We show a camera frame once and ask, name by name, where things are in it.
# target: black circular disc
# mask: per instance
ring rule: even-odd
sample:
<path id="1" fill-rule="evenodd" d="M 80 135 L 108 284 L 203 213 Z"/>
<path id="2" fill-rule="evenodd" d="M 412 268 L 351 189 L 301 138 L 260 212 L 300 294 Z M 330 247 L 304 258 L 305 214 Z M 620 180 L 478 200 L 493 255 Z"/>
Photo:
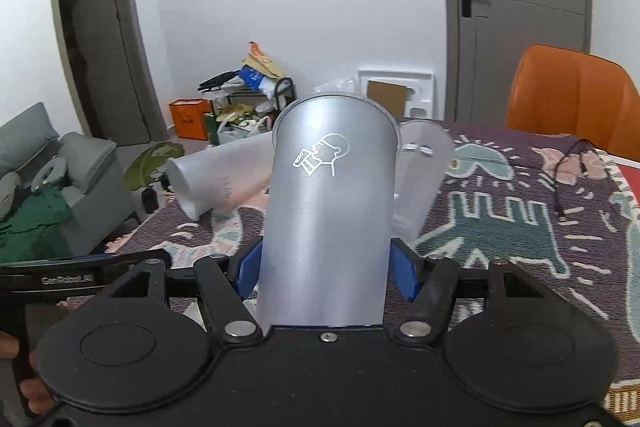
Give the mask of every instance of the black circular disc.
<path id="1" fill-rule="evenodd" d="M 545 412 L 604 397 L 615 343 L 601 325 L 564 308 L 469 317 L 445 340 L 445 357 L 474 394 L 508 409 Z"/>
<path id="2" fill-rule="evenodd" d="M 38 345 L 47 387 L 95 412 L 143 410 L 171 399 L 209 362 L 206 332 L 151 299 L 107 299 L 57 324 Z"/>

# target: door frame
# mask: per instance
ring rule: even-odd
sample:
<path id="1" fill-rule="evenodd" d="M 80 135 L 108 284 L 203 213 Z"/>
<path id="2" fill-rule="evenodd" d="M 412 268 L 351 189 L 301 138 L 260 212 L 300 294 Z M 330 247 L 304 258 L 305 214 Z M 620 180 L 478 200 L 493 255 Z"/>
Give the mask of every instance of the door frame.
<path id="1" fill-rule="evenodd" d="M 591 17 L 593 0 L 586 0 L 584 18 L 584 51 L 591 49 Z M 460 92 L 460 0 L 446 0 L 447 6 L 447 87 L 445 120 L 458 121 L 458 94 Z"/>
<path id="2" fill-rule="evenodd" d="M 138 21 L 138 12 L 136 9 L 136 0 L 127 0 L 130 8 L 131 26 L 134 34 L 133 51 L 140 60 L 142 65 L 142 84 L 136 78 L 132 77 L 134 88 L 136 91 L 143 89 L 147 95 L 146 104 L 140 104 L 140 111 L 146 121 L 146 126 L 152 141 L 164 141 L 169 138 L 162 110 L 158 102 L 158 94 L 151 78 L 148 60 L 146 58 L 145 47 L 142 41 L 142 32 L 140 31 L 140 22 Z M 80 103 L 78 90 L 71 71 L 71 64 L 66 52 L 66 43 L 62 29 L 62 17 L 60 15 L 60 0 L 51 0 L 51 9 L 53 12 L 53 25 L 56 33 L 56 41 L 58 42 L 58 50 L 60 52 L 60 60 L 62 61 L 62 69 L 65 73 L 66 85 L 71 95 L 71 100 L 78 115 L 82 132 L 85 136 L 92 136 L 89 124 L 84 115 L 84 109 Z"/>

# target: open doorway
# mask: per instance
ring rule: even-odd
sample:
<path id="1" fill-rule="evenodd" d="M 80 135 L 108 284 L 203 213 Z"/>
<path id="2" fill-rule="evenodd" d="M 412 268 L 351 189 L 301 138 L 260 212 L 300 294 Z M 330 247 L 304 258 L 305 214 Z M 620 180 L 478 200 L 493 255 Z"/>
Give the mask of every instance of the open doorway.
<path id="1" fill-rule="evenodd" d="M 52 6 L 84 133 L 118 146 L 165 140 L 134 0 L 52 0 Z"/>

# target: orange chair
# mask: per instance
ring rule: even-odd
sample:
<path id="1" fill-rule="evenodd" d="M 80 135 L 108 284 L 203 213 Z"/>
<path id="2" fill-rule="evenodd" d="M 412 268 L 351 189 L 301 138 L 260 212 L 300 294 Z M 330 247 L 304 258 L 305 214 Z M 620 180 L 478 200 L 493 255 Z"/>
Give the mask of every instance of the orange chair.
<path id="1" fill-rule="evenodd" d="M 640 161 L 640 96 L 622 67 L 586 53 L 532 45 L 511 84 L 506 126 L 575 134 Z"/>

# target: brown cardboard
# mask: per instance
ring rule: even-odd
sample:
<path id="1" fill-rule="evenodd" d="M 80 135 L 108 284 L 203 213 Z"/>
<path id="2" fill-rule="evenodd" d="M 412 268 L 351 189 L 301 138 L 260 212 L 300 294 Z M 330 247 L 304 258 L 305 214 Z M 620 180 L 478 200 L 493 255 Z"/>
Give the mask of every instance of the brown cardboard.
<path id="1" fill-rule="evenodd" d="M 378 102 L 391 113 L 391 116 L 404 116 L 406 102 L 406 87 L 398 84 L 387 84 L 370 80 L 367 84 L 367 98 Z"/>

